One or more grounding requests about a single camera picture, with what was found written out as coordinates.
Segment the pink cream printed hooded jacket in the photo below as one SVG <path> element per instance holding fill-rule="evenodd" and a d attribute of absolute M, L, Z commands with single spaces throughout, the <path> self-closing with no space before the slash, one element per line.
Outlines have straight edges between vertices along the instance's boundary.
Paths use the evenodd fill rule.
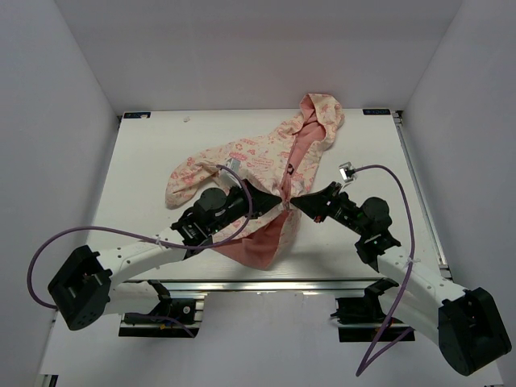
<path fill-rule="evenodd" d="M 211 178 L 224 191 L 229 181 L 216 169 L 234 161 L 238 174 L 257 189 L 280 197 L 264 216 L 239 219 L 214 236 L 216 252 L 245 266 L 265 270 L 294 241 L 302 213 L 291 198 L 309 193 L 323 153 L 335 142 L 344 121 L 342 105 L 330 94 L 306 94 L 299 113 L 267 135 L 247 137 L 189 156 L 171 173 L 165 205 L 188 202 Z"/>

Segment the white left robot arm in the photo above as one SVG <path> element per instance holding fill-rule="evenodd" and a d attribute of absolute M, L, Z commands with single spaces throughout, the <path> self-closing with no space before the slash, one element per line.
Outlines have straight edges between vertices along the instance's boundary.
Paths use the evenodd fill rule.
<path fill-rule="evenodd" d="M 131 278 L 163 264 L 181 262 L 216 247 L 214 235 L 236 221 L 267 214 L 281 199 L 249 181 L 228 192 L 209 188 L 170 227 L 154 237 L 136 236 L 133 244 L 93 251 L 72 251 L 48 285 L 48 292 L 69 330 L 79 331 L 103 315 L 134 312 L 160 322 L 169 316 L 169 296 L 159 282 L 132 284 Z"/>

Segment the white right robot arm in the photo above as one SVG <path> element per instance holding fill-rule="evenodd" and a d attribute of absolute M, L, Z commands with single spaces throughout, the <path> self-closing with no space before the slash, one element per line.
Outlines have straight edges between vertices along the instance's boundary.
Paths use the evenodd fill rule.
<path fill-rule="evenodd" d="M 358 206 L 333 182 L 290 202 L 317 223 L 331 218 L 358 234 L 359 258 L 382 276 L 365 289 L 361 307 L 337 313 L 343 323 L 395 318 L 435 343 L 447 363 L 463 376 L 511 351 L 491 294 L 457 285 L 409 257 L 389 232 L 392 219 L 386 201 L 372 197 Z"/>

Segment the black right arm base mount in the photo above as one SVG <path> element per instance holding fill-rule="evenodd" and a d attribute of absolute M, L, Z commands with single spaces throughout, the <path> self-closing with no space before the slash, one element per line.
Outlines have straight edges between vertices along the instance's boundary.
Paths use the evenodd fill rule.
<path fill-rule="evenodd" d="M 386 313 L 381 309 L 379 297 L 398 284 L 390 279 L 380 279 L 359 297 L 336 298 L 336 310 L 330 319 L 337 322 L 340 343 L 371 343 L 380 331 Z"/>

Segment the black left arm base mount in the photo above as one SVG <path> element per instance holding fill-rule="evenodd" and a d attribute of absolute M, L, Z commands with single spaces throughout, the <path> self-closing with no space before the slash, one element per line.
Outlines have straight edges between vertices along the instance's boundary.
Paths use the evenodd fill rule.
<path fill-rule="evenodd" d="M 172 294 L 159 281 L 130 283 L 146 285 L 157 303 L 147 313 L 130 311 L 122 316 L 119 337 L 194 339 L 201 326 L 204 297 Z"/>

